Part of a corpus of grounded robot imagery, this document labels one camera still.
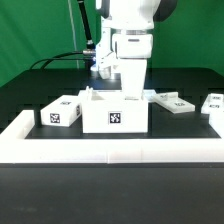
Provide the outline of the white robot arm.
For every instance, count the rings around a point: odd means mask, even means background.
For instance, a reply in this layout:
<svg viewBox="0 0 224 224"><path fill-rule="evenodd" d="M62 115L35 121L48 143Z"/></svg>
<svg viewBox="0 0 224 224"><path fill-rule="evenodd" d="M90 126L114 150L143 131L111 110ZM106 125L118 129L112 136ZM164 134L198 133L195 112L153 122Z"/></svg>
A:
<svg viewBox="0 0 224 224"><path fill-rule="evenodd" d="M92 67L102 79L121 78L125 99L141 99L155 22L166 20L178 0L96 0L101 39Z"/></svg>

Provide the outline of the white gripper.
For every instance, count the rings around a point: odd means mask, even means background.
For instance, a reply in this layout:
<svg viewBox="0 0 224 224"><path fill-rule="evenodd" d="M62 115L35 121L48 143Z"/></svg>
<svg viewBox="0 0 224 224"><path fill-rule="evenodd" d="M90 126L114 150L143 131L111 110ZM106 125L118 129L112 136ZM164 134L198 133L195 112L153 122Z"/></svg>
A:
<svg viewBox="0 0 224 224"><path fill-rule="evenodd" d="M142 98L152 46L152 34L115 33L112 36L112 49L118 60L121 88L126 99Z"/></svg>

